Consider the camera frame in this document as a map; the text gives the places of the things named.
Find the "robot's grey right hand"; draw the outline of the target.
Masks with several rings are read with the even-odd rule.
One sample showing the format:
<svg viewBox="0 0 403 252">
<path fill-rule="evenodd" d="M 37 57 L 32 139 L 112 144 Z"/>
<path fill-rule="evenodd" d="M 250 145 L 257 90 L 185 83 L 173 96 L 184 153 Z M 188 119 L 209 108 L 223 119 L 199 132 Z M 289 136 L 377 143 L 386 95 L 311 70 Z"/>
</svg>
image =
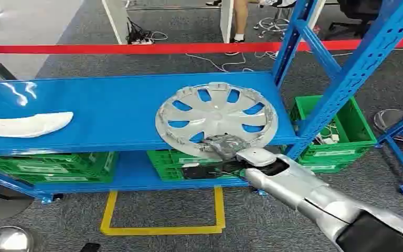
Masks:
<svg viewBox="0 0 403 252">
<path fill-rule="evenodd" d="M 243 181 L 246 179 L 241 171 L 248 167 L 243 161 L 239 161 L 236 154 L 251 147 L 251 144 L 238 136 L 223 134 L 209 136 L 202 140 L 203 145 L 209 147 L 221 161 L 215 163 L 187 163 L 181 168 L 183 177 L 190 179 L 217 179 L 224 175 L 237 177 Z"/>
</svg>

